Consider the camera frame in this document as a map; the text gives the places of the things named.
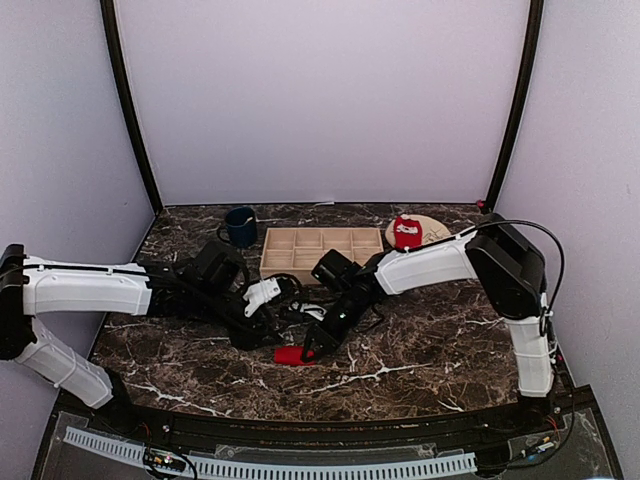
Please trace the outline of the plain red sock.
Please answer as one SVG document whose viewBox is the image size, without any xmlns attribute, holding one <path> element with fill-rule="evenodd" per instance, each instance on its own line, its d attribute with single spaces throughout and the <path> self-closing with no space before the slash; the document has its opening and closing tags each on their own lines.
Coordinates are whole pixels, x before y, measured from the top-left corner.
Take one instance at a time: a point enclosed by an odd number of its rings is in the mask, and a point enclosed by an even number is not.
<svg viewBox="0 0 640 480">
<path fill-rule="evenodd" d="M 307 366 L 314 365 L 314 353 L 305 351 L 302 346 L 283 346 L 275 350 L 274 362 L 287 366 Z"/>
</svg>

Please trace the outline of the red santa sock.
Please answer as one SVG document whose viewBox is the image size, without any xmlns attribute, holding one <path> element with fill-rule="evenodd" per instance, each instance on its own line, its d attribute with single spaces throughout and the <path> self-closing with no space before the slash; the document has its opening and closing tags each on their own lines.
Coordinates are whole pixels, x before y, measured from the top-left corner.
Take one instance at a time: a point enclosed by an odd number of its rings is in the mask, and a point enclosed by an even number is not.
<svg viewBox="0 0 640 480">
<path fill-rule="evenodd" d="M 392 226 L 394 246 L 397 249 L 413 249 L 422 245 L 422 226 L 419 220 L 410 215 L 398 216 Z"/>
</svg>

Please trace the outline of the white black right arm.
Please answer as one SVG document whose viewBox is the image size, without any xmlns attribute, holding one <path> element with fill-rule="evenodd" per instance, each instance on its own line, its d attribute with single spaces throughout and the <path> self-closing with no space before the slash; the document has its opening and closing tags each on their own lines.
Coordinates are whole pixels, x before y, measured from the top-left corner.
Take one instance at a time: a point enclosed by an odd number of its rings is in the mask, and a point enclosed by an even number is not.
<svg viewBox="0 0 640 480">
<path fill-rule="evenodd" d="M 424 246 L 395 247 L 373 255 L 364 265 L 329 250 L 312 275 L 338 298 L 307 331 L 301 361 L 310 363 L 334 353 L 366 311 L 387 297 L 474 280 L 508 326 L 518 390 L 527 397 L 511 410 L 510 424 L 521 434 L 534 432 L 549 416 L 543 397 L 550 394 L 555 377 L 551 318 L 559 290 L 548 286 L 545 257 L 521 233 L 523 227 L 551 233 L 537 223 L 491 213 L 458 234 Z"/>
</svg>

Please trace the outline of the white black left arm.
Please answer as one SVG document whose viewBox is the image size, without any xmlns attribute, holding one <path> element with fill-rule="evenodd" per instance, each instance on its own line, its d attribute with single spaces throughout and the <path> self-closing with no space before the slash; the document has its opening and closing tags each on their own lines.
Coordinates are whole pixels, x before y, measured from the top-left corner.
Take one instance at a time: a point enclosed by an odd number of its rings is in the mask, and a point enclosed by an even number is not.
<svg viewBox="0 0 640 480">
<path fill-rule="evenodd" d="M 1 358 L 22 364 L 55 387 L 101 411 L 120 436 L 141 427 L 118 374 L 92 364 L 60 341 L 38 315 L 105 312 L 141 317 L 194 318 L 219 323 L 239 348 L 278 340 L 262 308 L 282 293 L 274 278 L 250 282 L 243 258 L 211 241 L 173 264 L 95 265 L 45 260 L 9 245 L 1 256 Z"/>
</svg>

